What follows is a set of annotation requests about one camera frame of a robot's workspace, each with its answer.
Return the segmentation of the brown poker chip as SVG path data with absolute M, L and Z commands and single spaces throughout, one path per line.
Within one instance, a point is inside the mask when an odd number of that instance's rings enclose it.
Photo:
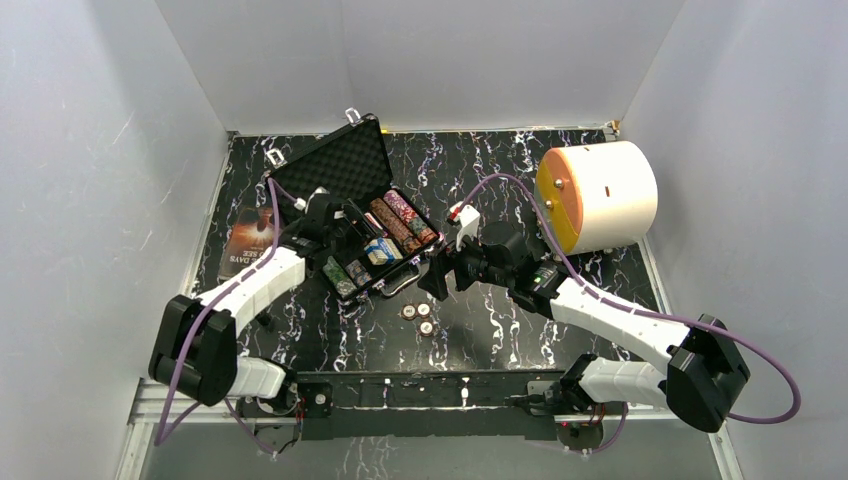
M 406 304 L 401 308 L 400 314 L 404 320 L 414 320 L 419 317 L 418 306 L 415 304 Z

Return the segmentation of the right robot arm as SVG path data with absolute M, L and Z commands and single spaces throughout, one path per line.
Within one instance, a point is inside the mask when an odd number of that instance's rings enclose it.
M 736 345 L 715 334 L 724 324 L 702 316 L 695 328 L 638 315 L 639 307 L 614 295 L 592 296 L 565 265 L 535 256 L 512 225 L 497 222 L 478 238 L 450 242 L 430 261 L 418 285 L 447 299 L 447 277 L 464 291 L 475 283 L 506 289 L 523 310 L 576 326 L 624 347 L 634 361 L 582 354 L 557 385 L 509 399 L 526 410 L 577 414 L 596 406 L 628 402 L 668 409 L 687 425 L 717 432 L 728 418 L 750 371 Z

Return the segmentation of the red playing card deck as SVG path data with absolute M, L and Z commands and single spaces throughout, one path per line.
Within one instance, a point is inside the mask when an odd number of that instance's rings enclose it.
M 376 237 L 387 238 L 389 236 L 386 228 L 372 213 L 366 212 L 363 216 Z

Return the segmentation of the blue playing card deck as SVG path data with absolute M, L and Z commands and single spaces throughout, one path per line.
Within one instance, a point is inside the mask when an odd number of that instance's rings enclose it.
M 386 237 L 376 238 L 365 246 L 365 253 L 372 265 L 385 266 L 403 259 L 403 254 L 395 243 Z

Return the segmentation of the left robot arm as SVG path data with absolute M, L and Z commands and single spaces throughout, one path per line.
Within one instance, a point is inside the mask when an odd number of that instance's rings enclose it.
M 375 238 L 363 210 L 351 200 L 317 191 L 298 199 L 300 216 L 281 224 L 273 213 L 272 243 L 235 276 L 197 297 L 177 295 L 164 308 L 148 374 L 205 406 L 225 399 L 259 399 L 275 416 L 294 411 L 295 372 L 279 362 L 242 356 L 241 331 L 307 277 L 340 261 L 342 253 Z

